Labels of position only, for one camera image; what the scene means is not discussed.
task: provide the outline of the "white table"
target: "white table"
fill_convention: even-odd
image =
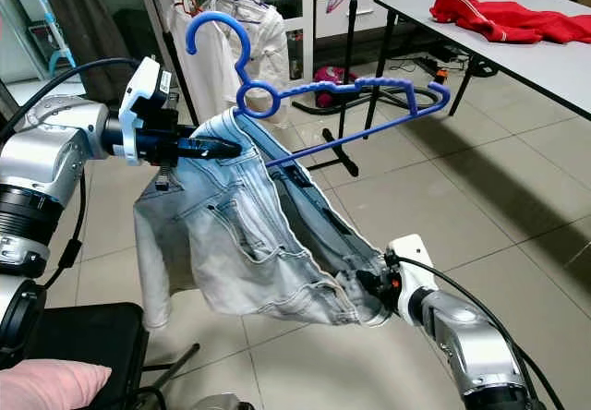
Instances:
[[[558,44],[538,42],[514,44],[489,42],[481,34],[457,27],[454,23],[433,20],[429,9],[435,0],[375,0],[388,10],[388,23],[380,52],[377,76],[383,73],[388,40],[392,37],[395,18],[401,16],[446,38],[472,59],[485,58],[501,71],[523,82],[552,100],[591,120],[591,44],[569,42]],[[567,16],[591,14],[591,8],[567,0],[480,0],[516,1],[532,10],[559,11]],[[462,85],[453,101],[450,115],[461,101],[471,73],[466,71]],[[368,124],[371,124],[375,103],[369,105]]]

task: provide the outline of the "clothes rack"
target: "clothes rack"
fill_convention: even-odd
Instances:
[[[199,120],[197,119],[197,112],[195,111],[195,107],[193,105],[193,102],[191,101],[187,81],[185,80],[185,75],[183,74],[183,69],[178,60],[178,56],[176,55],[177,51],[175,47],[175,40],[173,38],[173,34],[168,30],[167,25],[164,23],[163,8],[161,1],[145,0],[145,4],[148,13],[150,15],[153,15],[153,18],[151,18],[151,20],[152,24],[154,25],[154,31],[156,33],[161,34],[163,47],[166,49],[167,52],[166,56],[169,56],[169,58],[165,56],[164,61],[170,62],[170,66],[174,69],[176,73],[176,78],[178,80],[178,85],[183,93],[185,102],[187,103],[187,108],[189,111],[189,115],[191,117],[191,121],[195,126],[198,126]]]
[[[357,16],[357,0],[350,0],[349,1],[349,19],[348,19],[348,27],[347,27],[347,44],[345,47],[344,52],[344,75],[343,75],[343,84],[346,85],[349,83],[349,74],[351,71],[351,55],[353,52],[353,35],[355,32],[355,21]],[[294,106],[298,108],[302,108],[300,104],[296,104],[294,102]],[[344,116],[347,110],[347,101],[343,99],[341,102],[341,112],[339,113],[339,132],[338,132],[338,139],[341,139],[344,134]],[[328,128],[322,129],[322,137],[327,143],[335,141],[332,132]],[[316,165],[312,165],[308,168],[308,170],[317,170],[319,168],[328,167],[331,165],[335,165],[337,163],[341,163],[344,168],[349,172],[349,174],[353,177],[359,176],[359,167],[356,163],[354,163],[351,158],[344,152],[342,145],[337,145],[332,148],[332,151],[336,155],[336,159],[331,161],[327,161],[324,163],[317,163]]]

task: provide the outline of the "black metal rod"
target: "black metal rod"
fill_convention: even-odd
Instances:
[[[156,364],[154,366],[144,366],[141,368],[141,371],[160,371],[160,370],[167,370],[168,368],[172,367],[174,363],[171,364]]]
[[[384,37],[381,40],[380,57],[378,58],[378,68],[376,68],[376,78],[381,78],[384,74],[384,66],[386,65],[386,56],[388,55],[388,48],[390,47],[390,38],[394,30],[394,21],[396,14],[392,10],[388,10],[388,17],[386,18],[386,29],[384,30]],[[380,97],[380,87],[375,86],[371,91],[371,99],[369,99],[368,115],[366,117],[365,130],[371,128],[373,122],[373,114],[376,111],[376,102]]]
[[[347,28],[347,45],[344,50],[344,73],[343,84],[349,83],[349,74],[351,71],[351,55],[353,52],[353,36],[355,34],[355,19],[357,16],[357,0],[349,2],[349,26]],[[347,102],[343,98],[341,102],[341,114],[339,115],[339,139],[344,134],[344,115],[347,111]]]
[[[195,107],[193,106],[193,102],[191,101],[191,94],[188,90],[187,81],[185,80],[185,75],[183,74],[183,68],[181,68],[181,63],[178,60],[178,56],[176,55],[176,47],[175,47],[175,39],[173,38],[173,33],[170,31],[166,31],[164,28],[164,21],[163,16],[160,14],[160,4],[158,0],[151,0],[154,6],[154,11],[156,12],[156,16],[158,17],[158,21],[160,22],[160,26],[162,27],[162,34],[163,34],[163,41],[164,45],[166,46],[166,50],[168,50],[168,54],[173,61],[173,67],[175,68],[176,79],[178,80],[178,85],[183,92],[183,98],[185,99],[185,103],[187,104],[188,114],[191,117],[191,122],[195,127],[199,126],[199,120],[197,119],[197,112],[195,111]]]
[[[320,168],[330,167],[331,165],[336,165],[337,163],[341,163],[340,159],[333,159],[332,161],[326,161],[325,163],[316,163],[314,165],[310,165],[306,167],[310,172],[314,170],[319,170]]]
[[[153,384],[152,387],[155,387],[156,389],[161,389],[162,386],[168,382],[175,374],[176,372],[183,367],[186,362],[193,356],[195,355],[198,350],[200,349],[199,344],[193,344],[191,345],[191,348],[189,348],[184,355],[182,355],[180,357],[180,359],[178,361],[176,361],[170,368],[168,368]]]
[[[462,83],[460,84],[460,88],[458,89],[458,93],[455,95],[453,99],[452,108],[450,108],[450,116],[455,115],[455,111],[462,100],[462,96],[464,96],[464,91],[468,86],[468,82],[470,82],[470,78],[472,77],[472,70],[474,69],[474,63],[476,62],[476,57],[474,55],[470,56],[470,60],[468,61],[468,68],[465,70],[464,78],[462,79]]]
[[[324,128],[322,130],[322,136],[324,137],[324,140],[326,140],[327,142],[334,141],[334,137],[332,136],[332,133],[328,128]],[[344,152],[342,145],[332,147],[332,151],[334,152],[334,154],[336,154],[336,157],[339,158],[338,160],[341,162],[344,168],[346,168],[347,172],[349,172],[349,174],[352,177],[359,176],[359,167],[357,167],[357,165],[353,161],[351,161],[349,156]]]

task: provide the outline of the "hanger hook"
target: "hanger hook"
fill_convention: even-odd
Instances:
[[[186,35],[187,53],[195,54],[197,52],[197,45],[195,43],[197,30],[204,23],[210,22],[212,20],[223,22],[229,25],[230,28],[234,29],[235,33],[238,35],[240,43],[242,44],[242,53],[234,64],[234,68],[236,73],[238,73],[238,76],[242,79],[242,82],[244,84],[249,83],[250,76],[245,70],[245,66],[247,66],[248,60],[250,59],[250,40],[248,39],[247,31],[244,29],[244,27],[242,27],[242,25],[238,23],[236,19],[226,15],[225,13],[222,13],[221,11],[206,11],[191,20],[191,23],[187,28]]]

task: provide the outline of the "pink cushion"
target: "pink cushion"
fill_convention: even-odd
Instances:
[[[111,369],[83,362],[27,359],[0,370],[0,409],[72,410],[85,407]]]

